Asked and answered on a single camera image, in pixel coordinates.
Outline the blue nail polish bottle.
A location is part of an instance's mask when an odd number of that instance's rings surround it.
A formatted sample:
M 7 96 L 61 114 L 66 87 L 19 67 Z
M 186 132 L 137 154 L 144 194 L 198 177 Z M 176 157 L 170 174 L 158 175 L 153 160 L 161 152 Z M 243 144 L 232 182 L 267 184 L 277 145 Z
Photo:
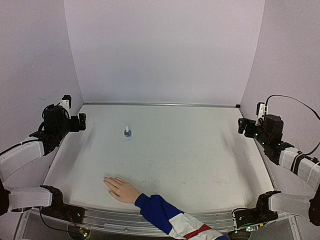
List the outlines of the blue nail polish bottle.
M 129 130 L 125 130 L 124 131 L 124 136 L 127 137 L 127 138 L 130 138 L 132 136 L 132 131 L 129 129 Z

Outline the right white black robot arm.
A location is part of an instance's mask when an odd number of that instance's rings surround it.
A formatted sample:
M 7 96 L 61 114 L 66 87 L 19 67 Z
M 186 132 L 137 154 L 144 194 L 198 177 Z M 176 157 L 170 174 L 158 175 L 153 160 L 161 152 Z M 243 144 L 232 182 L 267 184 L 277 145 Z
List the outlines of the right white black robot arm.
M 250 232 L 255 226 L 277 220 L 280 213 L 305 217 L 313 225 L 320 225 L 320 161 L 282 141 L 283 126 L 281 118 L 272 114 L 257 121 L 240 118 L 238 133 L 255 139 L 269 160 L 301 178 L 313 188 L 315 194 L 292 195 L 276 190 L 263 193 L 254 208 L 237 208 L 232 211 L 237 230 L 246 229 Z

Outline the blue white red sleeve forearm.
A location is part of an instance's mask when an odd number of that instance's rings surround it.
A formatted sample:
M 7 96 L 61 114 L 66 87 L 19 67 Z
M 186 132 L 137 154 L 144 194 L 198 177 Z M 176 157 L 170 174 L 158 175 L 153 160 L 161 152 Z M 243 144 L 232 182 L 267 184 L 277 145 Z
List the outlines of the blue white red sleeve forearm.
M 141 194 L 134 205 L 156 228 L 178 240 L 228 240 L 229 238 L 192 215 L 168 203 L 160 195 Z

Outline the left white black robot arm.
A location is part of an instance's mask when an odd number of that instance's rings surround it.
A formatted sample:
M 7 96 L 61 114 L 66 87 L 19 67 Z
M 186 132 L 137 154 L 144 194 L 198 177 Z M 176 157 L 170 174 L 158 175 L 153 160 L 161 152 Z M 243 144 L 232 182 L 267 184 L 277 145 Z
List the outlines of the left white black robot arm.
M 86 129 L 86 115 L 56 115 L 45 118 L 37 132 L 0 154 L 0 182 L 4 183 L 10 176 L 30 162 L 44 157 L 57 148 L 63 138 L 70 132 Z M 38 187 L 5 188 L 0 186 L 0 213 L 24 212 L 38 208 L 40 213 L 80 224 L 85 209 L 63 201 L 63 193 L 50 185 Z

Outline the mannequin hand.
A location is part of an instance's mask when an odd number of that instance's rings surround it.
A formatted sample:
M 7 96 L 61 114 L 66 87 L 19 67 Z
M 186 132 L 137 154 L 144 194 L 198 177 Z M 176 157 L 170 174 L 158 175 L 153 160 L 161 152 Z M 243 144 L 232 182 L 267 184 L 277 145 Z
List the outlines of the mannequin hand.
M 104 177 L 103 182 L 108 187 L 109 194 L 121 203 L 134 205 L 141 195 L 133 185 L 119 177 Z

